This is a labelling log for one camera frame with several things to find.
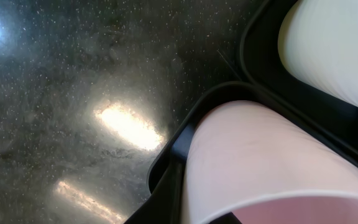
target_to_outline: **cylindrical object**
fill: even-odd
[[[278,53],[295,78],[358,106],[358,0],[299,0],[282,23]]]
[[[356,224],[358,168],[276,112],[234,101],[196,129],[181,212],[186,224],[228,212],[250,224]]]

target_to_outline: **dark stone surface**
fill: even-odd
[[[124,222],[256,4],[0,1],[0,223]]]

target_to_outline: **speckled countertop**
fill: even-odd
[[[0,223],[125,222],[254,5],[0,0]]]

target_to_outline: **paper cup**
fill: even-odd
[[[289,73],[358,106],[358,1],[299,0],[285,17],[278,53]]]
[[[191,142],[181,222],[228,212],[245,223],[356,224],[358,168],[258,103],[226,103]]]

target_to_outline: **black tray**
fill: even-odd
[[[242,33],[237,64],[243,79],[266,91],[358,161],[358,107],[297,80],[278,56],[282,21],[296,2],[263,1]]]
[[[230,101],[249,100],[261,103],[278,112],[286,119],[312,135],[327,147],[358,167],[358,160],[343,148],[333,144],[317,129],[286,109],[265,91],[243,82],[227,82],[207,91],[194,105],[178,131],[157,156],[148,173],[148,185],[152,195],[126,223],[179,223],[181,187],[188,148],[196,125],[213,108]],[[234,215],[228,214],[213,223],[238,223]]]

